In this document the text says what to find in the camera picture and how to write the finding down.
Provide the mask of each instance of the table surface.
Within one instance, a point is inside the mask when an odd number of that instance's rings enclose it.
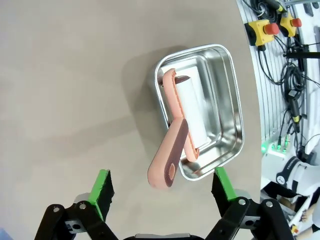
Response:
[[[165,134],[148,72],[206,44],[230,51],[241,100],[244,147],[225,168],[259,200],[257,87],[235,1],[2,1],[0,28],[0,227],[14,239],[32,239],[47,206],[70,206],[99,169],[111,169],[107,223],[120,239],[210,232],[220,218],[212,175],[191,182],[178,173],[167,191],[147,181]]]

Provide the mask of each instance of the blue object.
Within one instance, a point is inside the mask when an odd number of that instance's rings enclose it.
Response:
[[[13,240],[13,238],[3,228],[0,228],[0,240]]]

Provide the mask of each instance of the red button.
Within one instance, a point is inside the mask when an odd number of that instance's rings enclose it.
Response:
[[[301,22],[301,20],[300,20],[300,18],[294,18],[294,19],[292,19],[291,21],[290,21],[290,23],[291,23],[291,25],[293,26],[293,27],[301,27],[302,26],[302,22]]]
[[[270,23],[263,27],[263,30],[268,35],[275,35],[279,33],[279,27],[276,23]]]

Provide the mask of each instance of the peeler handle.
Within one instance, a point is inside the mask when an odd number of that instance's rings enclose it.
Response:
[[[148,169],[148,182],[152,187],[166,189],[173,184],[188,132],[186,119],[172,121]]]

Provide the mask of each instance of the screw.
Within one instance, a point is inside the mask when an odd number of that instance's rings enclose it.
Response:
[[[85,209],[86,207],[87,206],[84,203],[81,203],[80,206],[79,206],[79,208],[82,209],[82,210]]]
[[[272,207],[273,207],[273,204],[272,204],[272,202],[270,202],[270,201],[267,201],[267,202],[265,203],[265,205],[266,205],[267,207],[269,207],[269,208],[272,208]]]
[[[239,203],[240,205],[246,205],[246,201],[243,200],[243,199],[240,199],[240,200],[238,201],[238,203]]]

